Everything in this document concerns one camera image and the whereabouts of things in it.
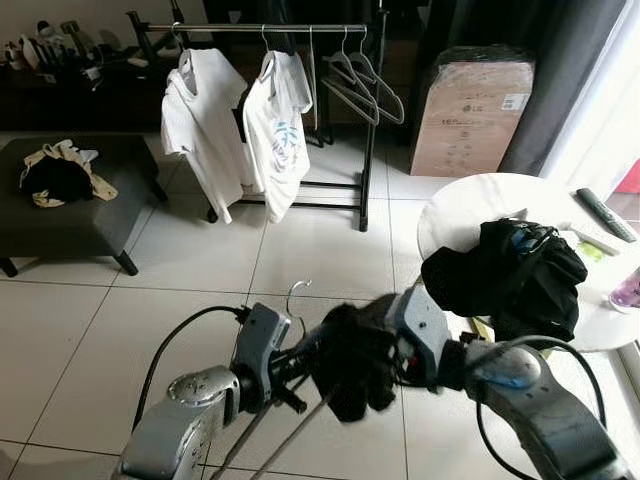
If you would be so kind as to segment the black knit garment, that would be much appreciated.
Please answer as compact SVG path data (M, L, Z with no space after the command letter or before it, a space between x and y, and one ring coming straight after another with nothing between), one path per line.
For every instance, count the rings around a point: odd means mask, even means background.
M340 303L325 315L315 342L312 376L317 392L342 424L396 401L392 349L396 326L387 314L396 297L383 294L362 307Z

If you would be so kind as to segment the white T-shirt blue print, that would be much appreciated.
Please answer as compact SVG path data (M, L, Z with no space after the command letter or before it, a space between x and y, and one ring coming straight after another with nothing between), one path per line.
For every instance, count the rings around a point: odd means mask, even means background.
M310 169L302 115L314 105L298 56L269 50L244 96L244 138L252 166L250 191L262 196L270 223L279 223Z

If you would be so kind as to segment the black clothes rack chrome bar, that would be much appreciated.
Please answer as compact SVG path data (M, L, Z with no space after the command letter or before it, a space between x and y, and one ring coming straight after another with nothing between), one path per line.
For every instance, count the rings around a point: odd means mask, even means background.
M378 40L374 42L375 49L378 51L375 59L372 60L372 70L376 76L380 76L383 72L383 63L385 60L385 46L387 46L387 36L385 36L385 27L387 27L387 10L379 8L375 14L375 18L380 20L380 26L372 28L366 24L253 24L253 23L189 23L182 14L177 0L170 0L172 4L172 22L168 24L154 24L146 22L140 17L138 12L128 12L127 17L131 22L131 28L137 37L138 45L143 58L151 61L152 65L157 65L157 50L165 44L179 44L180 41L186 40L188 32L198 33L250 33L259 32L261 35L266 33L280 33L280 35L293 35L293 33L306 33L308 36L315 36L316 33L343 33L343 35L351 35L351 33L360 33L360 35L370 35L375 33ZM364 150L364 166L360 172L356 182L353 184L319 182L319 180L302 180L302 187L307 188L330 188L330 189L353 189L358 193L358 197L352 205L342 204L314 204L314 202L301 202L294 206L298 209L329 209L329 210L348 210L355 214L357 229L366 232L369 229L369 207L370 207L370 179L372 172L372 156L375 154L376 132L378 132L378 123L372 118L366 119L367 132L365 138Z

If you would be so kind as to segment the round white table gold legs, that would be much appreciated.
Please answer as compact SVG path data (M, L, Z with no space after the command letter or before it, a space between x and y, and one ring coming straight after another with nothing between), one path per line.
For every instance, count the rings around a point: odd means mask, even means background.
M525 211L525 218L552 225L571 239L576 247L580 238L562 230L564 223L582 229L600 230L612 236L573 197L570 188L547 179L515 173L468 175L440 188L426 201L419 219L419 251L428 257L440 247L465 252L477 243L479 227L485 221ZM572 346L585 352L608 352L637 348L640 340L640 314L625 314L609 306L609 293L639 268L640 243L625 243L621 255L603 262L585 262L588 279L579 284L579 324Z

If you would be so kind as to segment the dark grey ottoman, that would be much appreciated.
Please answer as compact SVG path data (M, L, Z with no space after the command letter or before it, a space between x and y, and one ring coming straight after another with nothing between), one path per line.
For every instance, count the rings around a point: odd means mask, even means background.
M38 206L32 193L20 187L32 182L37 159L41 164L63 161L55 147L77 147L81 154L97 155L79 174L91 173L113 189L102 198L88 187L84 200L67 200L50 189L59 206ZM143 206L151 198L165 201L157 182L157 164L145 140L137 134L72 134L68 137L17 138L0 147L0 273L9 278L19 269L14 259L87 259L110 256L128 275L138 268L127 253L127 243Z

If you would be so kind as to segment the beige garment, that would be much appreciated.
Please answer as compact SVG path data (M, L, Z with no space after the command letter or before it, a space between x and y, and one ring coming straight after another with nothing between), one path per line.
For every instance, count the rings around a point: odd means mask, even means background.
M23 159L24 168L22 172L20 172L19 183L20 183L20 178L22 178L24 169L26 169L29 164L35 163L36 160L41 159L42 156L59 157L59 159L74 161L74 163L78 163L79 165L82 165L82 168L86 170L88 174L90 174L90 179L93 186L92 198L100 198L100 200L104 200L104 201L110 201L110 200L113 200L113 198L115 198L116 189L113 186L111 186L110 183L106 182L104 178L100 177L100 175L93 173L92 161L97 159L97 157L99 157L99 151L92 150L92 148L79 148L76 145L74 145L72 140L63 140L56 143L46 143L46 145L42 147L41 150L36 151L35 154L31 154L31 155L28 155L27 157L24 157ZM61 204L60 206L37 205L36 201L33 201L33 204L35 204L37 207L41 207L41 209L54 209L54 207L60 207L65 205L65 204Z

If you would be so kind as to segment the purple plastic bottle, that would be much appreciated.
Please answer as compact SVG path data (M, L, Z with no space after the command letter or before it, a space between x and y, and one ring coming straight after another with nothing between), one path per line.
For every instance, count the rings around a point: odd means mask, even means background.
M640 310L640 270L632 271L608 296L614 310L634 314Z

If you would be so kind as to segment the plastic wrapped cardboard box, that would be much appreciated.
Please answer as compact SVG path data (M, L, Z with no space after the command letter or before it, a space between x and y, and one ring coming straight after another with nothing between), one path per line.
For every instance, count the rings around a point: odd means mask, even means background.
M454 46L428 69L412 177L470 177L500 169L532 92L530 51Z

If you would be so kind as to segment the small black garment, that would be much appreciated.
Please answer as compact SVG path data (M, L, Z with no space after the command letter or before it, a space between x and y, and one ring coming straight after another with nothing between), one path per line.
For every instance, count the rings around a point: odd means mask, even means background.
M37 205L60 206L93 197L90 174L82 165L59 157L42 156L29 164L20 178L19 188Z

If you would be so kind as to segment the small green packet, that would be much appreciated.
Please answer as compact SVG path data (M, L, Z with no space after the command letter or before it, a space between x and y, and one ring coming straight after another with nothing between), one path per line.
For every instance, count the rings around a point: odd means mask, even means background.
M576 250L585 262L603 262L608 257L607 253L599 250L594 243L586 241L577 243Z

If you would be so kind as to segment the white remote control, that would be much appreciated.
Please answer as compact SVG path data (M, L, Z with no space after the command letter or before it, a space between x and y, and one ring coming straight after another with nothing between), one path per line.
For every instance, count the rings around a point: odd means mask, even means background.
M591 244L596 250L602 251L604 255L617 256L625 251L625 243L621 242L620 239L614 239L612 236L603 236L598 229L582 229L576 227L573 223L564 223L561 229L576 234L576 237L579 237L581 242Z

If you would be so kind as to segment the red cushion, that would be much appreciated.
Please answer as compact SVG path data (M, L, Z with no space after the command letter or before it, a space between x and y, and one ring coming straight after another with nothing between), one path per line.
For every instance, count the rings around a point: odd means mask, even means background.
M637 159L631 168L628 169L625 177L614 188L616 193L625 193L625 195L637 195L640 192L640 160Z

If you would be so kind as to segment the black remote control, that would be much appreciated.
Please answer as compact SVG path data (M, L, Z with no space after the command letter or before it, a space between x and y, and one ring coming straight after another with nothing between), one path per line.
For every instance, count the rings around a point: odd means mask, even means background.
M627 243L637 242L637 234L634 229L621 218L617 212L609 209L603 201L600 201L590 188L580 188L573 192L573 197L595 220L598 220L612 236L622 239Z

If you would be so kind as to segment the white sheer curtain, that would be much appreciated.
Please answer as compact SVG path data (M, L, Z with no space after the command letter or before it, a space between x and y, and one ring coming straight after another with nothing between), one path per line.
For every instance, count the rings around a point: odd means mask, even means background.
M640 0L625 0L604 44L595 49L540 178L589 188L607 200L640 157Z

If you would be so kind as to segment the dark grey curtain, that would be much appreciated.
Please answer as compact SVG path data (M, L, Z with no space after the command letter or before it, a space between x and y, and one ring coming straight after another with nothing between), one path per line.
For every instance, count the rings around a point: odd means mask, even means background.
M627 0L524 0L534 82L499 172L536 175L552 163L573 105L588 83Z

